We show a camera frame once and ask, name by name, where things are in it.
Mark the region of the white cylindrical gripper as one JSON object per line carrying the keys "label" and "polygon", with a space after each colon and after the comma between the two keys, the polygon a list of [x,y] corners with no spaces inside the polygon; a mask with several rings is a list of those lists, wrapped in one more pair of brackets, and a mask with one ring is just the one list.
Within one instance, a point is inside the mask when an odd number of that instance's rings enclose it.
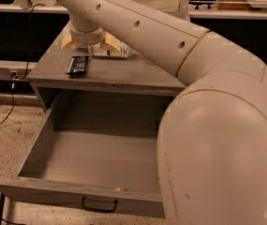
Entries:
{"label": "white cylindrical gripper", "polygon": [[61,52],[72,50],[76,45],[80,48],[97,45],[100,42],[100,49],[103,54],[120,53],[120,40],[106,32],[83,17],[70,14],[70,33],[67,32],[61,42]]}

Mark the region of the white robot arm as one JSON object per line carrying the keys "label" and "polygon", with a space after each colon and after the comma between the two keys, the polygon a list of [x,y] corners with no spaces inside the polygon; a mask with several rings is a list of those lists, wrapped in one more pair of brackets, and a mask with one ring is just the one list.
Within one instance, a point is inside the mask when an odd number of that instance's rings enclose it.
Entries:
{"label": "white robot arm", "polygon": [[56,0],[88,44],[105,30],[185,85],[157,135],[169,225],[267,225],[267,66],[194,23],[131,0]]}

